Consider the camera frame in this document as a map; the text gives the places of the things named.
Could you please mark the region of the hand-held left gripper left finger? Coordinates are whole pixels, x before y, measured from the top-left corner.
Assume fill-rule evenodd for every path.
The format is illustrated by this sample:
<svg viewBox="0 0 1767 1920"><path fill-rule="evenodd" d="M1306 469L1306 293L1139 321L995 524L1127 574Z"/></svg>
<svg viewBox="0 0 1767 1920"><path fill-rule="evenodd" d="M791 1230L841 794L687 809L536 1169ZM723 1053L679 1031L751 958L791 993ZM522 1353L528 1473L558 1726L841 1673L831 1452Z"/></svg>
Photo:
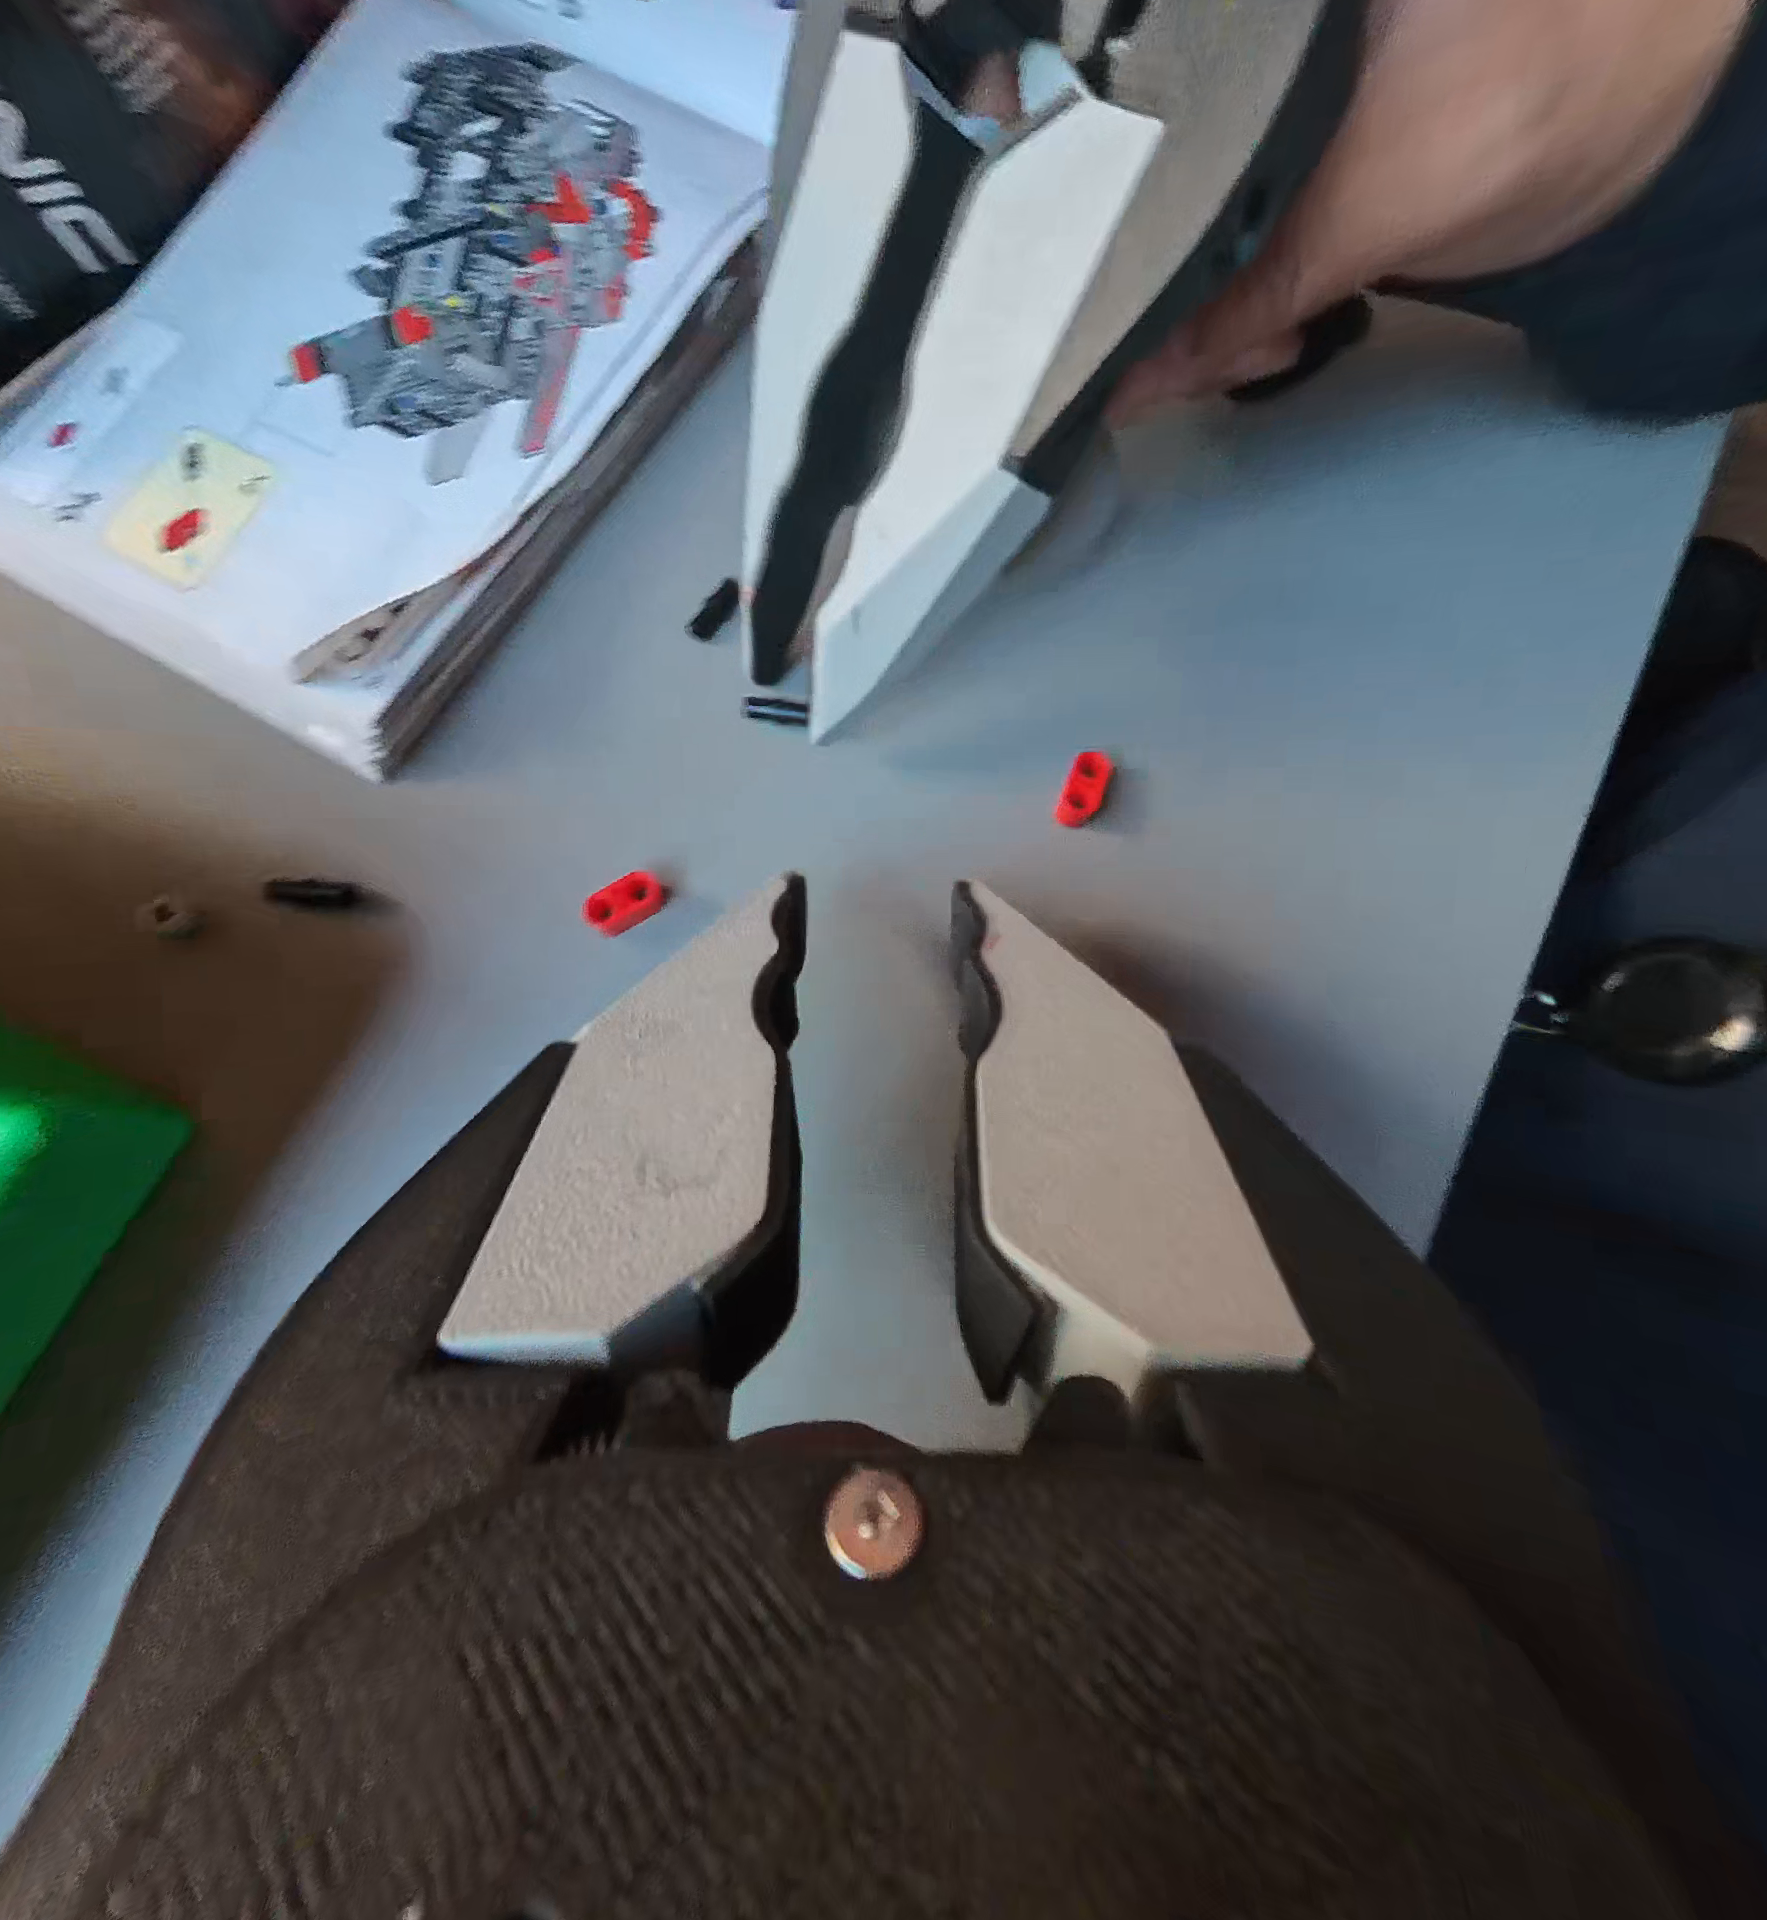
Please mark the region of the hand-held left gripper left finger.
<svg viewBox="0 0 1767 1920"><path fill-rule="evenodd" d="M778 1349L795 1315L795 958L808 872L770 872L567 1042L440 1353L736 1388Z"/></svg>

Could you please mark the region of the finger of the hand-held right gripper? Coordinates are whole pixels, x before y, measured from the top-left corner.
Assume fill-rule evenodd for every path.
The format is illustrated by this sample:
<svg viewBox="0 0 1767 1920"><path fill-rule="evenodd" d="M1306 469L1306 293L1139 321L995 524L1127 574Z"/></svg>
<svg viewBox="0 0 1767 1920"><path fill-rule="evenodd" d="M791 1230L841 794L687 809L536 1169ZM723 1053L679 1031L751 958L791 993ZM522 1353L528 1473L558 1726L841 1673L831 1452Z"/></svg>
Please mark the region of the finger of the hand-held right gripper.
<svg viewBox="0 0 1767 1920"><path fill-rule="evenodd" d="M978 131L917 68L914 6L841 6L817 95L783 96L783 210L751 350L743 671L808 647L882 481L914 346L978 175Z"/></svg>
<svg viewBox="0 0 1767 1920"><path fill-rule="evenodd" d="M831 742L1047 524L1016 432L1152 154L1158 123L1073 96L978 166L914 339L899 445L813 611L808 742Z"/></svg>

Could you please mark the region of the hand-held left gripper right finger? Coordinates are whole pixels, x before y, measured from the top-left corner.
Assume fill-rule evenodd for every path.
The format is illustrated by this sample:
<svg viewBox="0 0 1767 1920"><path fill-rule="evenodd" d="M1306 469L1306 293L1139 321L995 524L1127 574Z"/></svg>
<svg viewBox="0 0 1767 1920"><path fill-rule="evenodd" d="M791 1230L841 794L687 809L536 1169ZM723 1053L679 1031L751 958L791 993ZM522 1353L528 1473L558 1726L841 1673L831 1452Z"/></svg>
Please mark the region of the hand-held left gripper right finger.
<svg viewBox="0 0 1767 1920"><path fill-rule="evenodd" d="M944 897L944 958L953 1322L981 1397L1297 1374L1306 1322L1168 1024L981 885Z"/></svg>

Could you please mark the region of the green plastic bin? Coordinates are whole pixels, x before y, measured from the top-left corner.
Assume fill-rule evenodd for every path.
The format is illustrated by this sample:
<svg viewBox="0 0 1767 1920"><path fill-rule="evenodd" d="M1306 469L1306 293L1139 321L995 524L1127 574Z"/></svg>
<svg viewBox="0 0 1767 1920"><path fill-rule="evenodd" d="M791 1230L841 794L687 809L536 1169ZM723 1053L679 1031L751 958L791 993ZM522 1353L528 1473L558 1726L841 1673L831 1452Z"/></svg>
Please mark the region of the green plastic bin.
<svg viewBox="0 0 1767 1920"><path fill-rule="evenodd" d="M0 1016L0 1412L201 1124Z"/></svg>

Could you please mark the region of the person's right forearm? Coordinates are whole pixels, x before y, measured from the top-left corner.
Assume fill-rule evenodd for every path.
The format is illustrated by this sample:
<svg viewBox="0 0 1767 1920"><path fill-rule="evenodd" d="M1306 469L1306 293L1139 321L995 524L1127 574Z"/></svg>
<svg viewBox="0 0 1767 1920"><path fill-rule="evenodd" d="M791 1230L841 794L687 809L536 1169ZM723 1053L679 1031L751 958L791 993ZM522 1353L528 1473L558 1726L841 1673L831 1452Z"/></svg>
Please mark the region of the person's right forearm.
<svg viewBox="0 0 1767 1920"><path fill-rule="evenodd" d="M1589 237L1469 283L1381 283L1492 314L1599 413L1735 413L1767 402L1767 0L1686 140Z"/></svg>

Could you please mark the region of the lego instruction booklet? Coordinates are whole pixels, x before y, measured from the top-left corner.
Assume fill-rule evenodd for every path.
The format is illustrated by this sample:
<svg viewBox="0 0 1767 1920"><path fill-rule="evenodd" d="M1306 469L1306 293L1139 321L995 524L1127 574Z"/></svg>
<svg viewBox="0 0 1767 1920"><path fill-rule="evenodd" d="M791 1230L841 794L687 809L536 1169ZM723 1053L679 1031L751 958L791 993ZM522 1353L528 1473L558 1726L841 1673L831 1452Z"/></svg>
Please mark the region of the lego instruction booklet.
<svg viewBox="0 0 1767 1920"><path fill-rule="evenodd" d="M398 776L756 313L795 6L340 6L0 385L0 577Z"/></svg>

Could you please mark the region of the black lego set box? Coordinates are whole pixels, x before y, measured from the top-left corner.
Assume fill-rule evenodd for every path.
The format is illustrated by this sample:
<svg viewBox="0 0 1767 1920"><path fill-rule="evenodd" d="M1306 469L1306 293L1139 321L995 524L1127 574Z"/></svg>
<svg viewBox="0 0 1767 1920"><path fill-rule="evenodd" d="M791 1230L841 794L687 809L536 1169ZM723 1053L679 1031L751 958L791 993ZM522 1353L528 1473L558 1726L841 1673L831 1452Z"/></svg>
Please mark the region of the black lego set box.
<svg viewBox="0 0 1767 1920"><path fill-rule="evenodd" d="M340 0L0 0L0 385L112 313Z"/></svg>

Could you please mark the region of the person's right hand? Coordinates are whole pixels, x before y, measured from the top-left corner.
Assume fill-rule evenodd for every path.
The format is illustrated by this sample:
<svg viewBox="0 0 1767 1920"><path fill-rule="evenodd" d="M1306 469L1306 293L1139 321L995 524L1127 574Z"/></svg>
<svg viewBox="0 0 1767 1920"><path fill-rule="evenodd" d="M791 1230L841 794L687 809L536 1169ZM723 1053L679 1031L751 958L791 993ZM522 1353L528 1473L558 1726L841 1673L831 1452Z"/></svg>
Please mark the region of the person's right hand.
<svg viewBox="0 0 1767 1920"><path fill-rule="evenodd" d="M1513 274L1589 237L1713 107L1747 0L1373 0L1326 154L1234 283L1183 314L1111 423L1297 359L1381 283Z"/></svg>

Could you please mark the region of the person's dark navy clothing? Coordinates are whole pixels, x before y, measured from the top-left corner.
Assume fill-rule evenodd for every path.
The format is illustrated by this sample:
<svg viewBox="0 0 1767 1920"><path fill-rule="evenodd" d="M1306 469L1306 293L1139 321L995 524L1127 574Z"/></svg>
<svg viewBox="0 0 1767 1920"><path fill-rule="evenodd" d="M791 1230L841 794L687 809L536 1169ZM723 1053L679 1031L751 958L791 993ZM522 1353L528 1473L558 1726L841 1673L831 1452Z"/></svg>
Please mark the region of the person's dark navy clothing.
<svg viewBox="0 0 1767 1920"><path fill-rule="evenodd" d="M1767 958L1767 671L1618 752L1535 985L1650 937ZM1535 1380L1767 1853L1767 1069L1656 1089L1502 1035L1425 1253Z"/></svg>

